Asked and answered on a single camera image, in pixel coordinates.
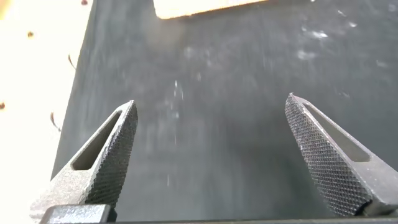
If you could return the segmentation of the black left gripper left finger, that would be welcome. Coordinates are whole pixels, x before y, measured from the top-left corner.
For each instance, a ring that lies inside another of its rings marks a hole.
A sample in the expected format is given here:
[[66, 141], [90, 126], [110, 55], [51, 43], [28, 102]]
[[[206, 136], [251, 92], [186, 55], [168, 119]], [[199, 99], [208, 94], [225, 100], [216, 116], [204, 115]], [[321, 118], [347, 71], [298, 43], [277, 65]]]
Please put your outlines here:
[[126, 178], [138, 124], [133, 100], [117, 107], [30, 206], [34, 222], [56, 205], [115, 208]]

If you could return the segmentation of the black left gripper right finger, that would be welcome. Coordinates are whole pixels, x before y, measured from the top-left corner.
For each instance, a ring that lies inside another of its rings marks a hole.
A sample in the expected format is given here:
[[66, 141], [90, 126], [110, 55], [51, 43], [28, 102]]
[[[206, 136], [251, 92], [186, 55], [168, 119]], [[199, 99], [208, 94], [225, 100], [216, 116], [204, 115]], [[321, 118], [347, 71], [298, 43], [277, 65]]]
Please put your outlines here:
[[318, 192], [335, 215], [397, 215], [395, 169], [304, 98], [290, 93], [285, 116]]

